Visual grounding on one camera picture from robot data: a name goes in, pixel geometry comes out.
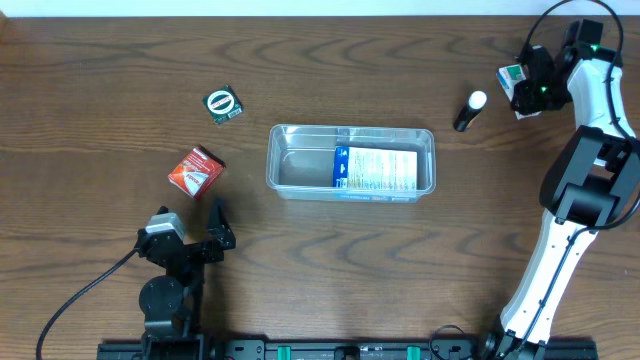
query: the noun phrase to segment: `wood grain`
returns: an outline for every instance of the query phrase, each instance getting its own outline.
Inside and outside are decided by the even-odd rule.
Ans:
[[[516,121],[496,78],[532,17],[13,19],[0,46],[0,358],[32,359],[49,317],[129,251],[160,205],[204,237],[214,196],[238,248],[208,269],[221,336],[415,338],[482,333],[521,278],[538,191],[574,131],[573,106]],[[545,20],[552,52],[571,18]],[[623,96],[640,118],[640,19],[624,18]],[[605,19],[605,45],[615,29]],[[231,84],[246,113],[216,126],[201,99]],[[489,102],[467,133],[472,90]],[[278,123],[417,127],[436,138],[436,191],[416,205],[285,201],[265,184]],[[228,169],[201,201],[166,179],[203,144]],[[637,359],[640,222],[598,236],[553,333]],[[159,268],[133,259],[74,304],[48,359],[95,358],[143,332]]]

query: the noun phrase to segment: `blue label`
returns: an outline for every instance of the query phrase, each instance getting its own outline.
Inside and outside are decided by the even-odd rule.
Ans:
[[[346,188],[349,178],[349,147],[338,146],[333,161],[333,187]]]
[[[500,81],[500,84],[502,84],[502,87],[505,89],[509,89],[509,85],[507,85],[507,81],[502,77],[500,71],[498,71],[496,75],[498,75],[498,80]]]

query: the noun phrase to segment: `small red package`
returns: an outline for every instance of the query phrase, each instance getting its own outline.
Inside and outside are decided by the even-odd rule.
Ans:
[[[197,199],[224,171],[224,163],[216,160],[205,148],[194,148],[169,174],[169,181]]]

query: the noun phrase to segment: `small bottle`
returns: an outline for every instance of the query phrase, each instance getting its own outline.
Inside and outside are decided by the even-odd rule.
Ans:
[[[487,94],[483,91],[474,91],[469,101],[460,110],[456,121],[453,122],[453,128],[460,132],[467,131],[486,103]]]

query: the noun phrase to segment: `clear plastic container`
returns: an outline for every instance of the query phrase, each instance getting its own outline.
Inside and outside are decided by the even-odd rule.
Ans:
[[[337,146],[415,151],[418,186],[413,191],[333,187]],[[276,125],[267,155],[267,185],[285,199],[416,202],[436,187],[433,134],[423,129]]]

